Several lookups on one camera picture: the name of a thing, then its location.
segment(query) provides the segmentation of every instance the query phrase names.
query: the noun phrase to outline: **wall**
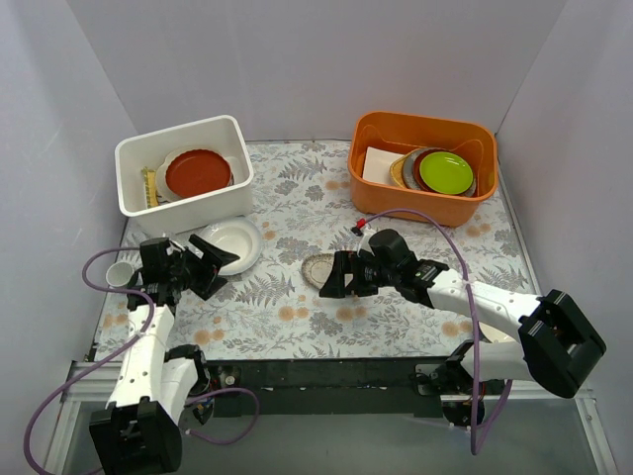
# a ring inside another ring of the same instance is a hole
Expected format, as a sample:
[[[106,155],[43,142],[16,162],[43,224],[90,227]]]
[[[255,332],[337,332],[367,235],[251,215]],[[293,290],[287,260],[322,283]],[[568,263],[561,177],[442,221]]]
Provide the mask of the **wall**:
[[[0,0],[0,64],[0,472],[17,474],[29,416],[92,340],[103,295],[81,266],[120,240],[113,153],[135,130],[63,0]]]
[[[621,473],[633,473],[633,4],[569,0],[498,139],[536,273],[606,340],[591,383]]]
[[[68,0],[136,128],[349,139],[388,109],[496,131],[565,0]]]

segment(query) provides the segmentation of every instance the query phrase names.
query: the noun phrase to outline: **storage container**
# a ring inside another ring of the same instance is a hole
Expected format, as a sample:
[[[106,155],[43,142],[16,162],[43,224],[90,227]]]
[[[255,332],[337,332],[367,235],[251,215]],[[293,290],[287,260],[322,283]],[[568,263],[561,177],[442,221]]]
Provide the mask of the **storage container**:
[[[473,197],[466,198],[366,181],[362,176],[368,146],[402,155],[427,146],[451,150],[473,168],[477,191]],[[347,165],[352,202],[363,213],[413,208],[442,225],[455,227],[466,223],[480,203],[493,196],[497,189],[497,141],[486,128],[467,122],[393,112],[369,113],[356,125]],[[424,221],[406,213],[395,216]]]
[[[141,171],[155,170],[179,147],[208,148],[230,165],[233,184],[174,203],[147,208]],[[237,121],[219,116],[126,139],[115,151],[121,212],[138,221],[150,235],[181,233],[252,209],[253,168]]]

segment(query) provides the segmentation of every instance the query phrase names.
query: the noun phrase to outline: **gray floor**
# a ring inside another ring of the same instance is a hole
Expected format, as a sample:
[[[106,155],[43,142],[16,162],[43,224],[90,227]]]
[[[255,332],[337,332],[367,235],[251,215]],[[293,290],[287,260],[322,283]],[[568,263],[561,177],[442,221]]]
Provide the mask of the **gray floor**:
[[[64,473],[99,465],[84,404]],[[211,420],[215,436],[237,433],[241,420]],[[576,404],[509,401],[478,457],[467,435],[402,416],[267,416],[239,443],[218,447],[186,437],[179,474],[595,474]]]

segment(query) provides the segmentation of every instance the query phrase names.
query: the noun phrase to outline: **floral tablecloth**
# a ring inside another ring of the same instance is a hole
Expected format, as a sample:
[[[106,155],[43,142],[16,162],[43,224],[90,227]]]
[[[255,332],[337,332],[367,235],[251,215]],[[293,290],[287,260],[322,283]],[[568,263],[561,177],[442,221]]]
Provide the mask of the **floral tablecloth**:
[[[362,215],[349,197],[349,142],[272,142],[250,144],[248,150],[255,170],[255,205],[248,219],[263,234],[261,257],[230,277],[208,302],[184,293],[169,346],[197,343],[207,359],[389,357],[449,354],[471,336],[469,319],[409,303],[393,289],[363,299],[325,300],[304,280],[306,257],[357,243],[349,228]],[[418,257],[459,269],[433,226],[389,218],[373,225],[397,230]],[[469,223],[449,234],[475,278],[511,291],[533,291],[498,191]],[[130,221],[123,245],[145,238]],[[119,259],[139,264],[132,253]],[[108,295],[95,359],[123,343],[127,320],[125,298]]]

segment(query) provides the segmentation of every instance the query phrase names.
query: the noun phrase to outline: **white bin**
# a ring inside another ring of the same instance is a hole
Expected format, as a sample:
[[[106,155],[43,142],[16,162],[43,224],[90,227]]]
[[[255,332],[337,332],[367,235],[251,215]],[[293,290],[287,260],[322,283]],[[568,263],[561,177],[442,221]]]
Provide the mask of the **white bin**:
[[[233,184],[222,190],[147,208],[141,171],[155,170],[175,148],[192,146],[219,153],[230,165]],[[252,210],[253,167],[237,121],[218,116],[126,139],[115,151],[119,208],[154,237],[182,233]]]

